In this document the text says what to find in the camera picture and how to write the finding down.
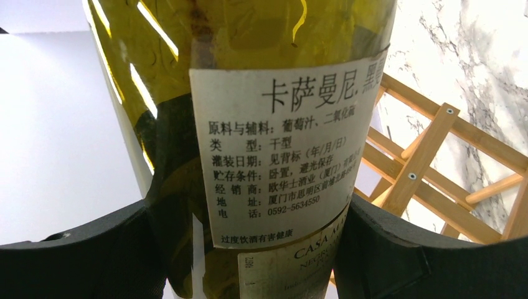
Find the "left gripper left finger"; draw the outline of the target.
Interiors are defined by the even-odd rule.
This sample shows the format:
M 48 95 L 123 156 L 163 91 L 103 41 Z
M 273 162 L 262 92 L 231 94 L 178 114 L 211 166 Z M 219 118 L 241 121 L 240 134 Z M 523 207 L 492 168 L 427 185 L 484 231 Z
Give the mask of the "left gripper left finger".
M 162 298 L 165 285 L 142 201 L 39 242 L 1 246 L 1 298 Z

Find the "wooden lattice wine rack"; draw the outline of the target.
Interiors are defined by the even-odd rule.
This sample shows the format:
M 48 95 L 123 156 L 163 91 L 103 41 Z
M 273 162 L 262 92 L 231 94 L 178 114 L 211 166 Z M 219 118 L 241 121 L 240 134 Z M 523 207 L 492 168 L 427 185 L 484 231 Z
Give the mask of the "wooden lattice wine rack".
M 527 157 L 389 75 L 379 96 L 390 95 L 430 119 L 430 126 L 401 148 L 370 129 L 363 162 L 382 176 L 367 202 L 436 234 L 480 245 L 527 239 Z M 509 168 L 512 175 L 468 192 L 431 167 L 442 142 L 454 134 Z

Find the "green wine bottle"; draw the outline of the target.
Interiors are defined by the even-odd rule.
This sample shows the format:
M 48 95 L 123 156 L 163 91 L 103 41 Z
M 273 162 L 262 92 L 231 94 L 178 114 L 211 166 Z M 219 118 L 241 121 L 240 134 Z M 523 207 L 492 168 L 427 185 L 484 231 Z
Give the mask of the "green wine bottle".
M 84 1 L 177 298 L 324 298 L 396 1 Z

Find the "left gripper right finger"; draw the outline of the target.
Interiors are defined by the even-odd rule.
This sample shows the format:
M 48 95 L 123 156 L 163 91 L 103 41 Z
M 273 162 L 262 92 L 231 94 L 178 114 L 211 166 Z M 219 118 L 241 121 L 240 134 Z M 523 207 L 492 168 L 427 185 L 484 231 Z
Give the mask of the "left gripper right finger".
M 355 195 L 334 275 L 339 298 L 526 298 L 527 239 L 454 239 Z

